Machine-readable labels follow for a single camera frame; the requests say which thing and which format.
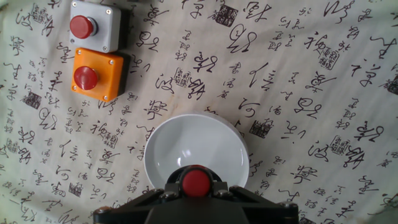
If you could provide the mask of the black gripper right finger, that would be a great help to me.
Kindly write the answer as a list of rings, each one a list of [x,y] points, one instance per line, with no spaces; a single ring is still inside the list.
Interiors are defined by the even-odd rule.
[[[274,203],[238,185],[214,182],[211,219],[216,223],[298,224],[299,206],[287,201]]]

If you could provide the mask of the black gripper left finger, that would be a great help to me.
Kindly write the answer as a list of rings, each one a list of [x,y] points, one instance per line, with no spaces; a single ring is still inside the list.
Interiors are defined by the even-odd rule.
[[[178,183],[147,191],[141,196],[121,205],[119,208],[102,206],[93,212],[94,224],[148,223],[151,211],[159,205],[179,199]]]

